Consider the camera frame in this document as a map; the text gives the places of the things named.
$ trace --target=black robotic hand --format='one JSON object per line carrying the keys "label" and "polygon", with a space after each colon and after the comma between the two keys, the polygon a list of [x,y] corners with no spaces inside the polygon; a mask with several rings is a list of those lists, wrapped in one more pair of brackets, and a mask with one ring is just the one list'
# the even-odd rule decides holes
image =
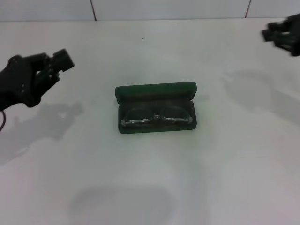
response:
{"label": "black robotic hand", "polygon": [[65,49],[49,57],[45,53],[9,59],[0,72],[0,111],[17,103],[34,107],[59,79],[59,72],[74,67]]}
{"label": "black robotic hand", "polygon": [[275,47],[300,55],[300,14],[289,16],[283,22],[271,22],[262,31],[265,41],[274,42]]}

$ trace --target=white table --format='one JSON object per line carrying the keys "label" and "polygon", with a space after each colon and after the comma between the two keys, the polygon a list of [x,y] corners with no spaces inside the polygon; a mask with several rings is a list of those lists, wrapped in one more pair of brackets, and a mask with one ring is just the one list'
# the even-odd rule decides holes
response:
{"label": "white table", "polygon": [[[0,23],[0,65],[75,68],[0,133],[3,225],[298,225],[300,58],[270,19]],[[114,89],[195,81],[192,131],[121,135]]]}

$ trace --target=black cable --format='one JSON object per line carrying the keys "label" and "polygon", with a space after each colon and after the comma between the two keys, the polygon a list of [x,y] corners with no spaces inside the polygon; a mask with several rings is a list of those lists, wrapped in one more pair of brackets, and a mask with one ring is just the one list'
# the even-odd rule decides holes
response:
{"label": "black cable", "polygon": [[2,115],[3,115],[3,122],[2,125],[0,126],[0,131],[4,128],[5,123],[6,123],[6,114],[4,111],[1,111]]}

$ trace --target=open glasses case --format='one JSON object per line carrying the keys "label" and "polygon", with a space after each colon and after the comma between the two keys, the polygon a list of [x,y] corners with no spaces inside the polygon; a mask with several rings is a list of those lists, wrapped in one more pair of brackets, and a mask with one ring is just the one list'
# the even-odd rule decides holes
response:
{"label": "open glasses case", "polygon": [[192,130],[197,126],[195,82],[116,88],[118,126],[122,134]]}

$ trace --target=eyeglasses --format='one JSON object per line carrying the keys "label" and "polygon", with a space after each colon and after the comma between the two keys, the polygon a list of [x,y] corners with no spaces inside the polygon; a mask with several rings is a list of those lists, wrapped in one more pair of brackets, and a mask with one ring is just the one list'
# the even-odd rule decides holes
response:
{"label": "eyeglasses", "polygon": [[182,107],[169,106],[160,109],[139,107],[130,109],[125,114],[121,124],[123,127],[130,126],[154,126],[173,125],[178,123],[190,124],[193,118]]}

